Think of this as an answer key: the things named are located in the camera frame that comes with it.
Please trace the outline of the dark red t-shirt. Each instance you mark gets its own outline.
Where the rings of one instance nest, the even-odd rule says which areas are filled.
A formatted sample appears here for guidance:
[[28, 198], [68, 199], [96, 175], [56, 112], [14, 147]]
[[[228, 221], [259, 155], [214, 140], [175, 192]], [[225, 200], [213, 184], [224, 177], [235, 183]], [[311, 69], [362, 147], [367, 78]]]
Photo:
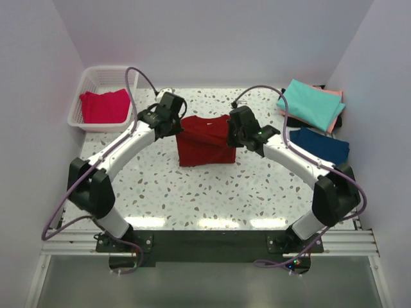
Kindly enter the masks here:
[[229, 119], [228, 115], [185, 117], [181, 121], [183, 131], [176, 135], [179, 166], [235, 163], [236, 149], [227, 145]]

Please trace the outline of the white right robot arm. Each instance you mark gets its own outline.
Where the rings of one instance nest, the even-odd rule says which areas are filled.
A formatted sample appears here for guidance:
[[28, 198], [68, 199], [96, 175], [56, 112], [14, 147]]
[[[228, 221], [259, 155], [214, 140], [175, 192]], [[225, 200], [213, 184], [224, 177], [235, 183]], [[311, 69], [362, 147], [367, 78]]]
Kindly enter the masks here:
[[270, 125], [261, 127], [247, 106], [229, 113], [227, 145], [245, 147], [260, 157], [277, 162], [297, 175], [312, 190], [311, 209], [286, 229], [279, 242], [293, 252], [301, 252], [309, 238], [326, 227], [333, 227], [356, 208], [360, 189], [355, 186], [352, 168], [308, 153], [287, 141], [285, 134]]

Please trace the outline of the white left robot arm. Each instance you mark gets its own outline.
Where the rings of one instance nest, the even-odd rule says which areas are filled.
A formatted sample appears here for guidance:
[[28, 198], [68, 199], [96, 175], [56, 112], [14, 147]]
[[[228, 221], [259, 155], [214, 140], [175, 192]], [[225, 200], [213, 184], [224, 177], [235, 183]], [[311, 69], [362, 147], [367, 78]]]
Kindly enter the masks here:
[[106, 148], [86, 160], [76, 158], [70, 163], [67, 199], [111, 235], [110, 243], [119, 252], [132, 247], [134, 229], [115, 208], [112, 182], [141, 150], [158, 139], [183, 131], [179, 112], [186, 107], [184, 98], [174, 93], [158, 94], [156, 102], [140, 111]]

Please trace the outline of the magenta t-shirt in basket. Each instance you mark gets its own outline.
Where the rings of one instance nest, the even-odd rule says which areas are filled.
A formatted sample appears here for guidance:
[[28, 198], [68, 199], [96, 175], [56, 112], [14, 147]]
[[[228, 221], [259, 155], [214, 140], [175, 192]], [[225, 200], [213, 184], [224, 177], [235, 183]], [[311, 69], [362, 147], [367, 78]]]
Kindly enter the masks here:
[[119, 124], [128, 117], [130, 98], [125, 89], [104, 94], [87, 91], [80, 95], [80, 101], [86, 124]]

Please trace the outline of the white plastic laundry basket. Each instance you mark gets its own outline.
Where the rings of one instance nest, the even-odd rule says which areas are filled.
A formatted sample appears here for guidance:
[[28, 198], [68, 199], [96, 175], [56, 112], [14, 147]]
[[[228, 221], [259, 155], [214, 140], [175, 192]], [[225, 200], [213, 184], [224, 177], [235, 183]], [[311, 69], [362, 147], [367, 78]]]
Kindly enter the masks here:
[[139, 73], [125, 66], [94, 66], [87, 68], [80, 80], [67, 117], [70, 126], [86, 132], [122, 132], [132, 121], [129, 85], [136, 93]]

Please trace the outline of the teal folded t-shirt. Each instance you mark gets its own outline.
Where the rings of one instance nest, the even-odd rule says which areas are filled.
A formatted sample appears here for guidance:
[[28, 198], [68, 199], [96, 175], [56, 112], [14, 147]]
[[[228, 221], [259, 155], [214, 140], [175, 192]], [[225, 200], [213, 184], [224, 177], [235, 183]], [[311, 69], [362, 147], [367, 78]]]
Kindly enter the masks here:
[[331, 132], [343, 112], [342, 92], [326, 91], [293, 79], [283, 96], [288, 102], [288, 115], [322, 130]]

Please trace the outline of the navy blue folded t-shirt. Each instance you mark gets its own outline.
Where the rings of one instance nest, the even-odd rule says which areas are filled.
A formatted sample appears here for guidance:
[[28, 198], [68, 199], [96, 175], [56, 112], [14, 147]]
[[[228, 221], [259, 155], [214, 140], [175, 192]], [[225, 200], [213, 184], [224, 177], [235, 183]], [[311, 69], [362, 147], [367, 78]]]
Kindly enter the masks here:
[[299, 130], [290, 131], [290, 140], [298, 147], [315, 155], [322, 160], [340, 165], [347, 162], [349, 156], [349, 143], [326, 137], [302, 127]]

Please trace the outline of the pink folded t-shirt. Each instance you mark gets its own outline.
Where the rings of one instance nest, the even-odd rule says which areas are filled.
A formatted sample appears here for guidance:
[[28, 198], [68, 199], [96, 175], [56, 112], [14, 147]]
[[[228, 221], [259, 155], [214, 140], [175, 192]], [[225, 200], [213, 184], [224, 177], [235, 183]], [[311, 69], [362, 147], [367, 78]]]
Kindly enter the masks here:
[[342, 96], [342, 91], [304, 84], [301, 118], [323, 132], [331, 133], [340, 126], [341, 113], [345, 108]]

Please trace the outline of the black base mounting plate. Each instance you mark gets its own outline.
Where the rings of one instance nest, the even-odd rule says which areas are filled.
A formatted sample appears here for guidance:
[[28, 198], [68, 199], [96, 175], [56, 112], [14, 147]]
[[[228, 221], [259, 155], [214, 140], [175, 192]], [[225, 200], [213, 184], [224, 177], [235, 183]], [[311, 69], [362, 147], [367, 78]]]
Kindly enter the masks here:
[[314, 235], [302, 243], [282, 244], [283, 230], [135, 230], [135, 246], [120, 243], [104, 233], [94, 235], [96, 252], [109, 255], [110, 269], [128, 270], [136, 265], [154, 267], [159, 262], [267, 263], [284, 262], [294, 273], [306, 273], [310, 255], [324, 252], [322, 239]]

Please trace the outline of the aluminium frame rail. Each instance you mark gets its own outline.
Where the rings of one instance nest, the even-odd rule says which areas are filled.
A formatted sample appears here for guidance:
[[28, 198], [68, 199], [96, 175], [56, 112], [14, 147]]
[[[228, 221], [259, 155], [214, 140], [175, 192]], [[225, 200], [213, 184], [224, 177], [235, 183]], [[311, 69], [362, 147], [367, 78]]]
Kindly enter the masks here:
[[[273, 254], [291, 256], [302, 251], [325, 257], [379, 254], [374, 234], [363, 230], [330, 230], [319, 239], [311, 237], [299, 244], [279, 243], [280, 230], [138, 230], [135, 235], [144, 253], [163, 248], [168, 253], [251, 253], [259, 258]], [[44, 255], [125, 256], [131, 251], [131, 247], [118, 244], [97, 230], [63, 231], [46, 241], [41, 249]]]

